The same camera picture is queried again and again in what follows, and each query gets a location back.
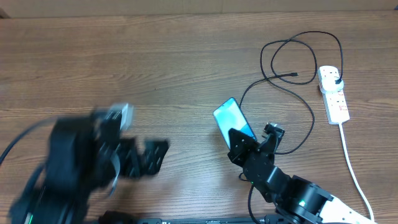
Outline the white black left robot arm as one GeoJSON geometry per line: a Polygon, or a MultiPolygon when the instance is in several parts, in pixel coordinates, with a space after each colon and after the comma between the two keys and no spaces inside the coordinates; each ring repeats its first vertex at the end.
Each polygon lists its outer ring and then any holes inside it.
{"type": "Polygon", "coordinates": [[[139,154],[135,138],[121,136],[131,118],[124,109],[57,118],[48,157],[10,207],[11,223],[83,223],[96,189],[114,192],[120,178],[156,175],[169,142],[147,140],[139,154]]]}

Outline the smartphone with lit screen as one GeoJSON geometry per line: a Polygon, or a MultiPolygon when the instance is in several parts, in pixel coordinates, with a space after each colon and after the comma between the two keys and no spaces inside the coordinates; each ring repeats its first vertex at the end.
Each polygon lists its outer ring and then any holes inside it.
{"type": "Polygon", "coordinates": [[[213,117],[229,149],[231,146],[228,132],[231,128],[257,139],[235,98],[229,98],[215,109],[213,117]]]}

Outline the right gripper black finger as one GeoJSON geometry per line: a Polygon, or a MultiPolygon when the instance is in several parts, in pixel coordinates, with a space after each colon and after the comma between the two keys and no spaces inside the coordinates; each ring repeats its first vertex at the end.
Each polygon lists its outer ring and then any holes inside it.
{"type": "Polygon", "coordinates": [[[277,134],[277,135],[272,134],[272,133],[267,134],[266,143],[265,143],[265,145],[267,146],[267,149],[269,149],[272,152],[276,152],[284,134],[277,134]]]}
{"type": "Polygon", "coordinates": [[[231,128],[228,131],[230,150],[228,157],[233,164],[244,164],[247,157],[258,147],[258,142],[247,134],[231,128]]]}

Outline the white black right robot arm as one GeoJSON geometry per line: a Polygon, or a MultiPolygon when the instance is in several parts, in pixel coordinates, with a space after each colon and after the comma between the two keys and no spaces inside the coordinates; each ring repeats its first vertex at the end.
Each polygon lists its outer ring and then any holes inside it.
{"type": "Polygon", "coordinates": [[[231,128],[228,157],[288,223],[374,223],[317,184],[283,173],[274,159],[284,130],[268,123],[264,132],[266,139],[259,143],[231,128]]]}

